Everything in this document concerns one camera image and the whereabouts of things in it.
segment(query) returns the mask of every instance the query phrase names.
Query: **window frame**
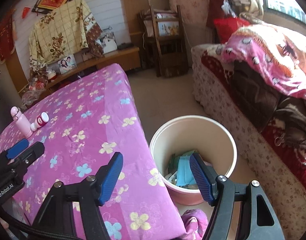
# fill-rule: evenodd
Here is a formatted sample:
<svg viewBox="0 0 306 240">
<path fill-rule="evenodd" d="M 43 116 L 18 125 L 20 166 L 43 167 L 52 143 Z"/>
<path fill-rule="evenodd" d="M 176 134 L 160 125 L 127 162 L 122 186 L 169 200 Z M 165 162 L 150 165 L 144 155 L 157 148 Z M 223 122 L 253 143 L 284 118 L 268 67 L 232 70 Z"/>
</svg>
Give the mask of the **window frame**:
<svg viewBox="0 0 306 240">
<path fill-rule="evenodd" d="M 273 13 L 275 15 L 278 15 L 280 17 L 284 17 L 288 20 L 292 20 L 294 21 L 294 23 L 306 28 L 306 23 L 302 22 L 301 20 L 287 14 L 287 13 L 284 13 L 284 12 L 281 12 L 281 11 L 278 11 L 278 10 L 275 10 L 275 9 L 272 9 L 272 8 L 269 8 L 269 4 L 268 4 L 268 0 L 263 0 L 263 11 L 264 12 L 269 12 L 269 13 Z"/>
</svg>

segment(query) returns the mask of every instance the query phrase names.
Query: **purple floral tablecloth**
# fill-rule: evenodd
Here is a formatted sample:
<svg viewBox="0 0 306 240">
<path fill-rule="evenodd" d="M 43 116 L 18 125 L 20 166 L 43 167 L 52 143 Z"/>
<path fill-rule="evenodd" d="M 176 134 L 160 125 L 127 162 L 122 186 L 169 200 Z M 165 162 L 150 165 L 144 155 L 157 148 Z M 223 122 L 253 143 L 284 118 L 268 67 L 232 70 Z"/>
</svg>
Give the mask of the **purple floral tablecloth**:
<svg viewBox="0 0 306 240">
<path fill-rule="evenodd" d="M 124 165 L 111 199 L 100 208 L 111 239 L 173 239 L 186 233 L 149 151 L 128 79 L 113 64 L 40 101 L 25 115 L 50 120 L 29 138 L 45 152 L 24 176 L 14 198 L 30 222 L 52 185 L 80 182 L 109 162 L 114 152 Z M 0 136 L 0 152 L 23 138 L 12 122 Z M 85 238 L 79 203 L 73 203 L 79 237 Z"/>
</svg>

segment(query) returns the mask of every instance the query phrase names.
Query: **beige floor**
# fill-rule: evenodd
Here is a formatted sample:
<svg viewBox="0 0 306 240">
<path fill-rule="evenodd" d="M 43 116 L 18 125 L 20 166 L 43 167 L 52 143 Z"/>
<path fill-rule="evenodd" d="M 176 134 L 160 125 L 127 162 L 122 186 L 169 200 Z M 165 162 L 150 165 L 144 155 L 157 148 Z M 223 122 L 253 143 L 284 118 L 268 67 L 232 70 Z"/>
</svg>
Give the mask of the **beige floor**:
<svg viewBox="0 0 306 240">
<path fill-rule="evenodd" d="M 157 78 L 152 69 L 128 75 L 135 104 L 141 119 L 146 140 L 150 143 L 157 129 L 165 122 L 182 115 L 196 114 L 206 116 L 202 106 L 192 95 L 192 70 L 187 75 L 176 78 Z M 238 157 L 237 165 L 230 179 L 238 183 L 249 183 L 256 179 L 244 159 Z M 175 203 L 183 214 L 187 209 L 200 208 L 208 218 L 213 208 L 206 202 L 197 206 L 183 206 Z M 239 203 L 236 203 L 229 240 L 235 239 L 239 216 Z"/>
</svg>

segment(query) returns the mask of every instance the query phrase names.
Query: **blue gripper pad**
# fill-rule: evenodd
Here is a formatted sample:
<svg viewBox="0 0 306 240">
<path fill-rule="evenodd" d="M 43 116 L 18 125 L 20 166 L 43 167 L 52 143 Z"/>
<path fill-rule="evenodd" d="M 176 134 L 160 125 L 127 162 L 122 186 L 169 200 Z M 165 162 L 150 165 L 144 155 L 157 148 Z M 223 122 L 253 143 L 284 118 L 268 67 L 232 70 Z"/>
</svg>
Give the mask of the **blue gripper pad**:
<svg viewBox="0 0 306 240">
<path fill-rule="evenodd" d="M 215 181 L 217 177 L 216 171 L 213 167 L 205 165 L 198 153 L 193 153 L 190 156 L 190 168 L 203 199 L 208 202 L 210 206 L 214 206 L 218 196 L 217 184 Z"/>
<path fill-rule="evenodd" d="M 99 197 L 100 205 L 103 206 L 111 198 L 112 192 L 120 176 L 123 167 L 123 155 L 120 152 L 114 153 L 109 163 L 102 166 L 96 173 L 99 180 L 101 194 Z"/>
<path fill-rule="evenodd" d="M 21 141 L 14 144 L 11 148 L 7 149 L 6 157 L 11 160 L 17 155 L 23 152 L 27 147 L 29 147 L 29 141 L 27 139 L 22 139 Z"/>
</svg>

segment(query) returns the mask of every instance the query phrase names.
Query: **metal screw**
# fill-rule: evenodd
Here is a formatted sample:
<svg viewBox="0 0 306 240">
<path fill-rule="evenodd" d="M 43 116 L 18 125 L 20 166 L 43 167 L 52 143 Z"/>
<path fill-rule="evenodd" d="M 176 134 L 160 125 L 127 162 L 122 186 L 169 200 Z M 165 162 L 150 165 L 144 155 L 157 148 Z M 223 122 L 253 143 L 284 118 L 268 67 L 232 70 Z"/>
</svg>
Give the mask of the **metal screw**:
<svg viewBox="0 0 306 240">
<path fill-rule="evenodd" d="M 258 187 L 260 185 L 260 183 L 257 181 L 257 180 L 252 180 L 251 184 L 254 186 L 254 187 Z"/>
<path fill-rule="evenodd" d="M 90 175 L 86 177 L 87 181 L 95 181 L 95 176 L 94 175 Z"/>
<path fill-rule="evenodd" d="M 218 179 L 219 179 L 219 181 L 226 181 L 228 178 L 227 177 L 225 177 L 224 175 L 220 175 L 220 176 L 218 176 Z"/>
<path fill-rule="evenodd" d="M 61 181 L 57 181 L 53 184 L 54 187 L 61 187 L 62 186 L 62 182 Z"/>
</svg>

